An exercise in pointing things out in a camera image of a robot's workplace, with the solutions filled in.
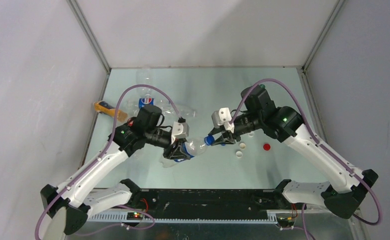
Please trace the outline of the clear crushed plastic bottle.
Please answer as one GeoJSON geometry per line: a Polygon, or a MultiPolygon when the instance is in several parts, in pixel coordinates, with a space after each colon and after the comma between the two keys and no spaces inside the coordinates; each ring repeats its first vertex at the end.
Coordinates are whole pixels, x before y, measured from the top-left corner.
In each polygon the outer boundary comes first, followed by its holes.
{"type": "MultiPolygon", "coordinates": [[[[209,147],[208,145],[205,144],[204,138],[190,138],[190,139],[186,139],[186,141],[187,141],[185,143],[186,149],[188,153],[193,155],[194,157],[202,155],[203,153],[206,152],[207,148],[209,147]]],[[[177,165],[178,163],[182,163],[185,161],[173,161],[163,157],[163,159],[160,160],[160,163],[163,168],[170,168],[173,167],[174,165],[177,165]]]]}

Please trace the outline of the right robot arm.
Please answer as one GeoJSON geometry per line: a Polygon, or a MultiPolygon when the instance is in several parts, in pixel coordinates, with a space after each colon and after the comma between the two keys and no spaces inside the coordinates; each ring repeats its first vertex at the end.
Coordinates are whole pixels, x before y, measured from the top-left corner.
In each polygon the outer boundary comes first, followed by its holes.
{"type": "Polygon", "coordinates": [[[233,145],[241,136],[262,130],[268,137],[286,144],[304,156],[326,178],[321,183],[296,182],[284,179],[275,188],[274,204],[287,209],[292,204],[326,207],[334,215],[349,219],[365,199],[378,174],[361,170],[344,160],[314,132],[309,132],[302,117],[289,106],[277,107],[266,89],[256,86],[252,92],[241,92],[246,111],[232,124],[229,108],[212,114],[214,128],[205,137],[209,146],[233,145]]]}

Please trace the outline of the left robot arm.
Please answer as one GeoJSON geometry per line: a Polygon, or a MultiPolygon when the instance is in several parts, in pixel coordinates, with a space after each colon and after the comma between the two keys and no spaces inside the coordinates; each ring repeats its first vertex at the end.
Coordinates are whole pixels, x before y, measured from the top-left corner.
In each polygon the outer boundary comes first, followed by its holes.
{"type": "Polygon", "coordinates": [[[58,186],[47,184],[41,191],[44,207],[42,218],[49,216],[44,240],[62,240],[76,233],[88,218],[119,205],[136,208],[141,202],[140,188],[131,180],[121,180],[117,185],[91,193],[95,186],[115,167],[126,161],[146,144],[163,149],[168,160],[189,160],[186,138],[189,125],[182,117],[170,130],[158,124],[162,110],[146,105],[137,116],[114,127],[105,147],[58,186]]]}

